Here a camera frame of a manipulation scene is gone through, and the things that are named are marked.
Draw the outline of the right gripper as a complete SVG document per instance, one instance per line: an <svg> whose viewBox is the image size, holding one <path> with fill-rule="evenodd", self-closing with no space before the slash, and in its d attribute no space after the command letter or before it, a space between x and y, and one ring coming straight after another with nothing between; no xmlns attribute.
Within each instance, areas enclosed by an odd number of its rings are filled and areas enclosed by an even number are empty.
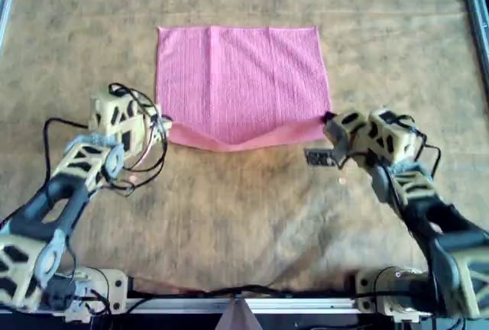
<svg viewBox="0 0 489 330"><path fill-rule="evenodd" d="M340 114L327 111L322 117L324 134L332 143L329 158L335 163L346 163L353 159L357 163L373 163L374 153L365 147L358 132L367 126L367 117L350 110Z"/></svg>

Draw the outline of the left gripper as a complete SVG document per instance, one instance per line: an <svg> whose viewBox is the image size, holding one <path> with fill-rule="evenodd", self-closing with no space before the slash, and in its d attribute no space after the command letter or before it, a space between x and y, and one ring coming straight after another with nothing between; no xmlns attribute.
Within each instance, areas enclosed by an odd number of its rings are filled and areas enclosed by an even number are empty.
<svg viewBox="0 0 489 330"><path fill-rule="evenodd" d="M166 141L173 120L166 115L152 115L145 118L146 121L146 140L145 147L152 147L155 143Z"/></svg>

